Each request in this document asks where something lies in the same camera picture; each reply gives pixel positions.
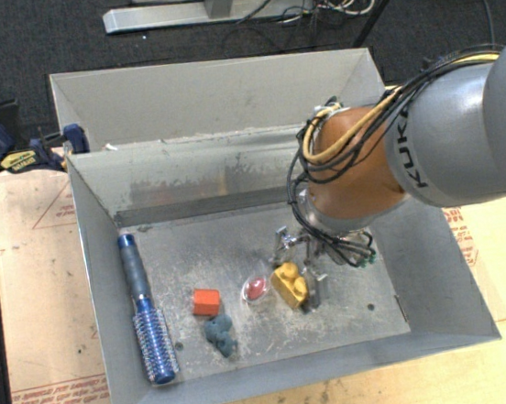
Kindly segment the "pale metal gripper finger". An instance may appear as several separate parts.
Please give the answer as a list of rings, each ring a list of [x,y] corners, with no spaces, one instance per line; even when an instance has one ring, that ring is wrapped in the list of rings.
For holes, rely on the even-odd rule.
[[[275,243],[269,262],[271,264],[285,263],[292,259],[292,247],[290,246],[290,234],[288,228],[283,226],[275,232]]]
[[[312,267],[306,267],[304,272],[309,293],[308,301],[310,307],[316,309],[329,298],[329,277]]]

